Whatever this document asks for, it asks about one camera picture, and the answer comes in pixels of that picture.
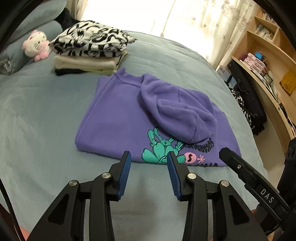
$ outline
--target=black bag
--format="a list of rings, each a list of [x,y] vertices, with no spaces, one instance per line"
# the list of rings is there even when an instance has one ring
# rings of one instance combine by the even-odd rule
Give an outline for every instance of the black bag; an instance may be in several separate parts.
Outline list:
[[[267,122],[267,117],[263,105],[251,84],[252,77],[234,60],[230,61],[228,68],[238,82],[235,90],[240,93],[244,100],[244,107],[252,115],[252,122],[255,125],[252,132],[258,135],[264,130],[263,123]]]

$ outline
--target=blue gripper pad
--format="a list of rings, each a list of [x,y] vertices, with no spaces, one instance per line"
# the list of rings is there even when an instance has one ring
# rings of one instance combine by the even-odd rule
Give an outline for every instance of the blue gripper pad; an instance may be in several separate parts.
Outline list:
[[[176,166],[173,162],[173,158],[172,158],[172,155],[170,152],[168,153],[168,157],[167,157],[167,166],[168,166],[168,172],[170,175],[170,181],[172,183],[174,195],[177,197],[178,200],[180,200],[182,197],[181,182],[180,182],[180,178],[177,174],[177,169],[176,169]]]
[[[124,195],[124,191],[126,189],[126,182],[128,180],[128,174],[131,168],[131,154],[130,152],[128,152],[127,155],[125,155],[126,153],[124,152],[122,159],[125,159],[124,165],[122,167],[122,172],[121,175],[119,177],[118,180],[118,192],[117,192],[117,196],[118,199],[120,200],[121,197]]]

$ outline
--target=teal graphic print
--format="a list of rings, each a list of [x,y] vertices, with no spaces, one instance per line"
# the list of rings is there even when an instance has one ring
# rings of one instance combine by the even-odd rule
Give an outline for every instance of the teal graphic print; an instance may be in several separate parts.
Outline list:
[[[183,148],[184,143],[178,141],[175,147],[172,147],[172,142],[175,141],[174,138],[170,137],[169,140],[163,139],[158,134],[159,127],[155,127],[153,130],[148,131],[148,138],[150,140],[150,145],[152,146],[153,152],[147,148],[144,149],[142,153],[142,159],[149,163],[167,163],[167,154],[169,151],[173,151],[177,156],[179,163],[185,162],[185,156],[178,156],[179,151]]]

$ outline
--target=pink box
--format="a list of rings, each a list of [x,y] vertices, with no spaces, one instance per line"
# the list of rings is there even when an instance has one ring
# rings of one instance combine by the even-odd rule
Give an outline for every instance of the pink box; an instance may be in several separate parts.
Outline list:
[[[264,75],[266,75],[266,71],[265,71],[265,69],[263,69],[263,70],[260,70],[257,66],[255,66],[255,65],[252,65],[251,66],[251,69],[254,69],[254,70],[256,70],[259,74],[261,74],[262,76],[264,76]]]
[[[252,55],[251,53],[248,53],[248,56],[251,57],[253,60],[256,60],[256,59],[257,59],[257,58],[256,58],[254,55]]]
[[[253,64],[254,66],[256,66],[261,72],[267,72],[267,68],[266,66],[261,66],[260,64],[258,64],[257,62]]]
[[[247,62],[244,61],[244,64],[245,64],[245,66],[247,66],[249,69],[251,69],[251,66],[250,66]]]
[[[256,58],[255,62],[256,62],[257,64],[259,64],[259,65],[260,65],[261,67],[263,67],[263,68],[266,67],[265,64],[264,64],[260,59],[258,59],[258,58]]]
[[[248,61],[250,61],[252,64],[256,63],[254,59],[252,59],[250,56],[246,57]]]
[[[245,59],[244,62],[247,63],[249,66],[252,66],[253,65],[253,63],[250,60],[248,60],[248,59]]]

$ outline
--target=hood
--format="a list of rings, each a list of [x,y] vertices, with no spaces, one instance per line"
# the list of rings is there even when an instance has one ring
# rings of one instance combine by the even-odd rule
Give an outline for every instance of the hood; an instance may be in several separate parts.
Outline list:
[[[140,95],[157,123],[184,143],[200,142],[216,131],[213,105],[200,91],[183,89],[144,74]]]

